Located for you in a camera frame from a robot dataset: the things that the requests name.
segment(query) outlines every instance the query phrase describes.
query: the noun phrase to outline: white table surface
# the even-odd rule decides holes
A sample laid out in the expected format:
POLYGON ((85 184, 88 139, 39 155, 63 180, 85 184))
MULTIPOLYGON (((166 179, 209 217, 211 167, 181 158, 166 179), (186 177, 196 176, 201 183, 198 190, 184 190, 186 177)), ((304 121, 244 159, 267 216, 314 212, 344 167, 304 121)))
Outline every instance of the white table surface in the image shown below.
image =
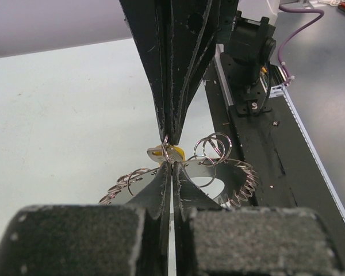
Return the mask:
MULTIPOLYGON (((180 146, 212 132, 201 85, 180 146)), ((26 205, 96 204, 159 143, 133 40, 0 59, 0 238, 26 205)))

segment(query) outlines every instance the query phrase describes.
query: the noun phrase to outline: black bracket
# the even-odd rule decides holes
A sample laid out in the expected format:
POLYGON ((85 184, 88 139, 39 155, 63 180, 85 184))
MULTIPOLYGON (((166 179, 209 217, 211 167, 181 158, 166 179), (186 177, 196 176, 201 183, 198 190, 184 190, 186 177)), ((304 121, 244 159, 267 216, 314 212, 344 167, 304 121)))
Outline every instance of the black bracket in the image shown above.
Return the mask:
MULTIPOLYGON (((231 77, 229 74, 231 66, 233 64, 233 58, 230 57, 227 53, 222 53, 220 59, 238 115, 247 116, 258 112, 259 107, 266 96, 266 91, 261 81, 257 81, 255 85, 248 88, 235 86, 231 81, 231 77)), ((271 103, 267 101, 266 106, 263 108, 263 112, 269 112, 271 110, 271 103)))

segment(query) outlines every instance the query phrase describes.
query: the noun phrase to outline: cable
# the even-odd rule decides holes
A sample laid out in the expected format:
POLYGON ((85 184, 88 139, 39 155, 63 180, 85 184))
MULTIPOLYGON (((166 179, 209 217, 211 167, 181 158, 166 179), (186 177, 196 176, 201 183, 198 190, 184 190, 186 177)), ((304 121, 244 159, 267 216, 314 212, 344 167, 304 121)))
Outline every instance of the cable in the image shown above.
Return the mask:
POLYGON ((286 66, 284 59, 282 58, 283 48, 294 36, 296 36, 298 33, 300 33, 305 28, 311 26, 313 23, 317 22, 319 19, 321 19, 324 16, 324 11, 320 10, 320 9, 291 9, 288 7, 284 7, 283 5, 279 6, 279 10, 282 10, 283 12, 286 12, 286 13, 317 13, 317 14, 319 14, 315 19, 309 21, 307 24, 305 24, 304 26, 300 27, 295 32, 293 32, 278 48, 277 58, 278 58, 278 61, 280 62, 282 69, 284 70, 286 78, 287 78, 287 80, 285 80, 282 84, 287 85, 288 83, 293 81, 295 79, 295 77, 290 73, 289 69, 286 66))
POLYGON ((254 113, 254 116, 258 116, 263 112, 263 110, 266 107, 267 101, 270 98, 270 94, 271 94, 271 88, 272 88, 271 83, 272 83, 272 78, 273 78, 273 71, 271 68, 271 63, 269 61, 267 62, 266 67, 267 67, 267 72, 269 73, 269 81, 267 82, 266 96, 264 97, 264 99, 263 99, 263 101, 259 107, 258 112, 254 113))

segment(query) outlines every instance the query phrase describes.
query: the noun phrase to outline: gray floor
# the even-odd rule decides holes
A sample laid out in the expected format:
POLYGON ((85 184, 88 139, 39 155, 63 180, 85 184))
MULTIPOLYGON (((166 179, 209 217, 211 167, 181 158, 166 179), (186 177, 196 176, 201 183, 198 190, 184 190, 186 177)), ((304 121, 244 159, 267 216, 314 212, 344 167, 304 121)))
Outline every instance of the gray floor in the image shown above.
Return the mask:
MULTIPOLYGON (((325 16, 296 36, 283 54, 296 77, 290 96, 345 207, 345 16, 334 7, 323 9, 325 16)), ((278 45, 312 18, 280 13, 274 35, 278 45)), ((276 55, 273 63, 278 64, 276 55)))

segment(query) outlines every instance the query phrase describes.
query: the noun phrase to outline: black metal track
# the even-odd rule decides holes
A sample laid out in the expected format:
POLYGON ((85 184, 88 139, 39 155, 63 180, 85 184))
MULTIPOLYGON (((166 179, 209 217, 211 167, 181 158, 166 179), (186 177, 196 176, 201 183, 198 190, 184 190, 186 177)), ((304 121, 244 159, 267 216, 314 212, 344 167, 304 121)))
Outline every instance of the black metal track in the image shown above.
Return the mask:
POLYGON ((214 102, 221 105, 210 109, 215 129, 222 129, 230 121, 237 137, 234 143, 241 149, 239 155, 258 172, 258 205, 299 206, 317 211, 345 265, 345 224, 285 99, 270 99, 273 110, 258 117, 239 117, 235 108, 229 108, 229 116, 227 113, 225 116, 223 92, 214 64, 205 78, 210 80, 210 85, 206 85, 210 106, 214 102))

